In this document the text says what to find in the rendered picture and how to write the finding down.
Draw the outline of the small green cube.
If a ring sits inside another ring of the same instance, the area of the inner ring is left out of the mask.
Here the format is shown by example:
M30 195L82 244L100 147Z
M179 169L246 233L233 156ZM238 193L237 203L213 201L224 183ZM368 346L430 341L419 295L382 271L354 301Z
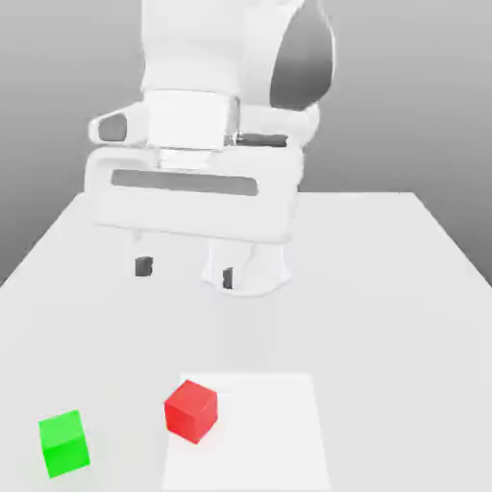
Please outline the small green cube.
M38 422L41 450L50 479L90 464L79 410L67 411Z

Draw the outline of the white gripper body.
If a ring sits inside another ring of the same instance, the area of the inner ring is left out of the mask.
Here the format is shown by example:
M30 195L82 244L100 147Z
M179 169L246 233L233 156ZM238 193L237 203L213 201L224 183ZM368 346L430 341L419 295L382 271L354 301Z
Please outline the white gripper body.
M154 233L191 234L257 243L287 242L304 155L297 146L228 147L212 155L188 178L246 177L258 184L255 196L114 185L115 170L142 176L155 172L151 150L102 147L86 162L84 192L98 225Z

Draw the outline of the small red cube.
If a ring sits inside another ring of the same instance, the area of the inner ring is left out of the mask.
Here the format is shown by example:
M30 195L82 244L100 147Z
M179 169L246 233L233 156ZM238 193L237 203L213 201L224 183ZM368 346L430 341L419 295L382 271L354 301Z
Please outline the small red cube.
M217 393L185 380L164 402L167 429L198 444L218 419Z

